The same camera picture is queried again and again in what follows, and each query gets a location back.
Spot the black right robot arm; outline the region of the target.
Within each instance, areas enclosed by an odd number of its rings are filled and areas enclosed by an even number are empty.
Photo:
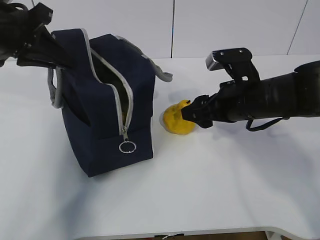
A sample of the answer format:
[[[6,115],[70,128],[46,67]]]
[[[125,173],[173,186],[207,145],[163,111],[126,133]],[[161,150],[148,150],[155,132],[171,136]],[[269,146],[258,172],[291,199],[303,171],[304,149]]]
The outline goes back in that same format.
[[[207,129],[214,122],[246,121],[250,132],[265,130],[292,117],[320,115],[320,63],[309,62],[293,72],[261,80],[251,62],[226,67],[232,77],[212,96],[201,95],[181,109],[182,118]]]

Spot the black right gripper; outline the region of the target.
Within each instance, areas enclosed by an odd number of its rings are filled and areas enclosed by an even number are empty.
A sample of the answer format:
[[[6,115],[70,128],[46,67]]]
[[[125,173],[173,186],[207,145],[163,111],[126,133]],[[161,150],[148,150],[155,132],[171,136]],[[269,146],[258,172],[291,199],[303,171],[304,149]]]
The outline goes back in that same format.
[[[207,106],[207,112],[199,107]],[[235,123],[270,118],[270,80],[228,81],[214,95],[200,95],[181,109],[182,118],[208,129],[215,122]]]

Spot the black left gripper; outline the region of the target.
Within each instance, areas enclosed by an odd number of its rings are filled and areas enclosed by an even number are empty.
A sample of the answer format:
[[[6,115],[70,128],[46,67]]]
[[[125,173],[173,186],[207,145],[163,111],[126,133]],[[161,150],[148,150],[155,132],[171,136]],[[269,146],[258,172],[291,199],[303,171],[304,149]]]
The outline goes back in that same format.
[[[39,2],[28,9],[19,2],[0,3],[0,65],[9,58],[21,67],[78,69],[87,64],[83,29],[49,32],[53,10]]]

